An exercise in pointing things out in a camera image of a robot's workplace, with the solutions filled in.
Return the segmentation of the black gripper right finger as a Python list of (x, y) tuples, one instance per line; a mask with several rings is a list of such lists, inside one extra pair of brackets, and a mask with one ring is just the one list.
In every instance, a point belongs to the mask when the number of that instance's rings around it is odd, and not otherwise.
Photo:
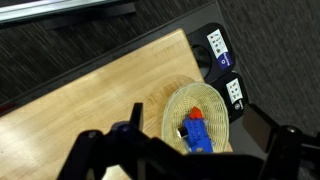
[(243, 114), (243, 126), (260, 149), (267, 153), (279, 129), (278, 123), (257, 105), (246, 104)]

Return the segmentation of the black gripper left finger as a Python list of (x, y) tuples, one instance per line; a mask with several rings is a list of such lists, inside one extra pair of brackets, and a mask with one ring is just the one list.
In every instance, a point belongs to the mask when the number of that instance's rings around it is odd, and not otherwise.
[(143, 104), (135, 103), (129, 120), (130, 124), (138, 130), (143, 129)]

